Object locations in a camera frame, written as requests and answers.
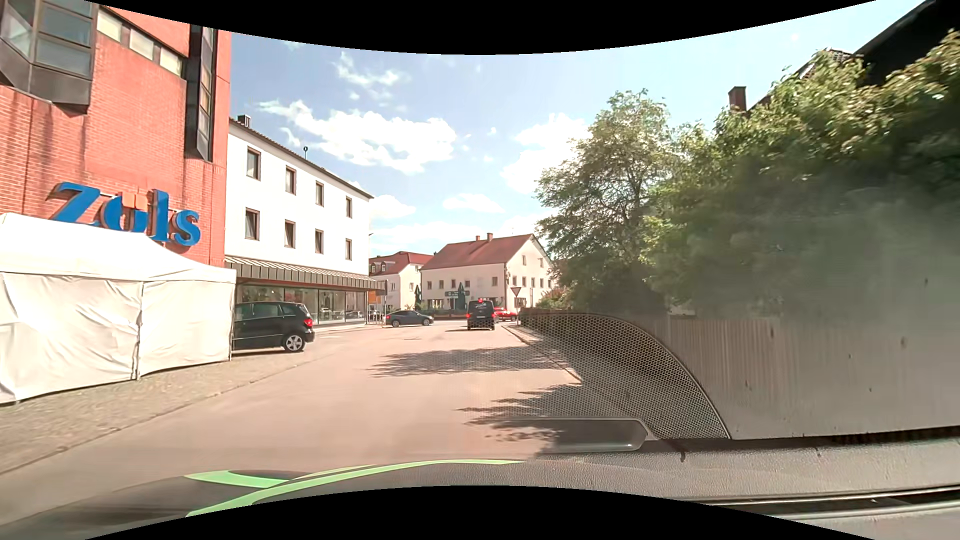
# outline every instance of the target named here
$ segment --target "white tent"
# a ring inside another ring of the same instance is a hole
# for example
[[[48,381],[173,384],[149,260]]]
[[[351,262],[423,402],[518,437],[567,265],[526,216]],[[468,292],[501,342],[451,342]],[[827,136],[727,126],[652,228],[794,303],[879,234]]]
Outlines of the white tent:
[[[235,284],[146,234],[0,214],[0,403],[229,360]]]

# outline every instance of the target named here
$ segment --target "sky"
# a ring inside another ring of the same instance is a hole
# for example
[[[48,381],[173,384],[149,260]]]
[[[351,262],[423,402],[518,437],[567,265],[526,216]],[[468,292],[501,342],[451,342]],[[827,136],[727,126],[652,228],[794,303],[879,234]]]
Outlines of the sky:
[[[235,35],[231,114],[375,195],[370,256],[534,233],[544,167],[617,91],[646,88],[675,123],[711,125],[733,86],[759,100],[818,50],[855,51],[920,0],[617,49],[451,56]]]

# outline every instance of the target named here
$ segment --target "parked car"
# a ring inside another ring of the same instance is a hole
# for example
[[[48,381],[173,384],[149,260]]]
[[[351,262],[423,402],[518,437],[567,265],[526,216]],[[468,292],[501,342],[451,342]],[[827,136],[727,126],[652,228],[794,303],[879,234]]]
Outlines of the parked car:
[[[491,300],[471,300],[467,304],[467,330],[475,328],[496,328],[496,315]]]
[[[510,319],[511,321],[516,320],[516,311],[506,309],[505,307],[495,307],[493,309],[493,315],[495,315],[497,319]]]
[[[428,327],[433,324],[433,317],[424,315],[414,309],[402,309],[387,315],[383,322],[394,328],[400,325],[421,325]]]
[[[233,309],[234,350],[282,347],[298,353],[313,338],[313,317],[303,304],[244,302]]]

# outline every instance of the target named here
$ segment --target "car wheel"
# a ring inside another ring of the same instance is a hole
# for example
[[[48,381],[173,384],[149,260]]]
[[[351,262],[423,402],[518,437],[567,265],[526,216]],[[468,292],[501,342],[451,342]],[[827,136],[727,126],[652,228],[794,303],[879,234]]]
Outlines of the car wheel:
[[[288,333],[283,336],[283,350],[287,353],[299,353],[305,344],[303,336],[298,333]]]

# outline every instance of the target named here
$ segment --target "chimney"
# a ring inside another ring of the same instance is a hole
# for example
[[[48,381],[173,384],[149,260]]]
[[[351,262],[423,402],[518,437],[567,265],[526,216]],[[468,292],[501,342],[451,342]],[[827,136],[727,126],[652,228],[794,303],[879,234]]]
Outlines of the chimney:
[[[727,92],[727,97],[730,98],[730,110],[745,112],[747,110],[747,87],[746,86],[734,86],[729,92]]]

